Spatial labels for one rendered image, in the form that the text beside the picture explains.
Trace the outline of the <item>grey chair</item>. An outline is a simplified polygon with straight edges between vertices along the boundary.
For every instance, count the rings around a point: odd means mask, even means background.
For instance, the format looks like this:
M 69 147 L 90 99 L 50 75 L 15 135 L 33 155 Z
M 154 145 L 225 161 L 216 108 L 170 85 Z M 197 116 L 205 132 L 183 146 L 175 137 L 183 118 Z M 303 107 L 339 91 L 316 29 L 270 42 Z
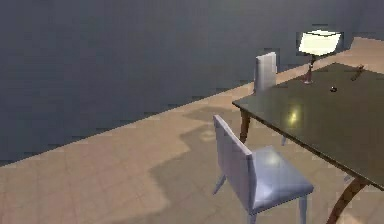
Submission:
M 247 212 L 247 224 L 257 214 L 299 200 L 300 224 L 307 224 L 307 197 L 314 186 L 273 146 L 251 151 L 219 116 L 213 116 L 221 175 L 212 194 L 228 181 Z
M 253 79 L 254 93 L 264 91 L 276 84 L 276 61 L 277 55 L 275 52 L 270 52 L 256 57 Z

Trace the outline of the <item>dark green table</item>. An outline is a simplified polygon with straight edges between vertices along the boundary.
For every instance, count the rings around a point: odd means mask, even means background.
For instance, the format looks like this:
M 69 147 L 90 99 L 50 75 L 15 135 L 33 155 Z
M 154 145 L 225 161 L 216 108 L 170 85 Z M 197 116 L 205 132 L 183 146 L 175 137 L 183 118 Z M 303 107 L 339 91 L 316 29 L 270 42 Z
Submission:
M 332 63 L 313 71 L 311 84 L 297 77 L 233 104 L 241 141 L 254 118 L 354 177 L 326 224 L 365 186 L 384 191 L 384 74 Z

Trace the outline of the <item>white shade table lamp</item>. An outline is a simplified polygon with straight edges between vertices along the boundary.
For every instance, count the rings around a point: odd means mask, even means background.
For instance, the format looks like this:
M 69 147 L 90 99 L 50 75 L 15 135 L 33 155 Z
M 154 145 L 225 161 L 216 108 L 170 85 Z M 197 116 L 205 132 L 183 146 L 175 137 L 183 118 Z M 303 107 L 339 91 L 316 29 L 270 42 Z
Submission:
M 303 33 L 298 50 L 311 56 L 308 71 L 303 78 L 305 84 L 312 83 L 312 70 L 316 58 L 333 53 L 336 50 L 340 37 L 340 32 L 320 29 Z

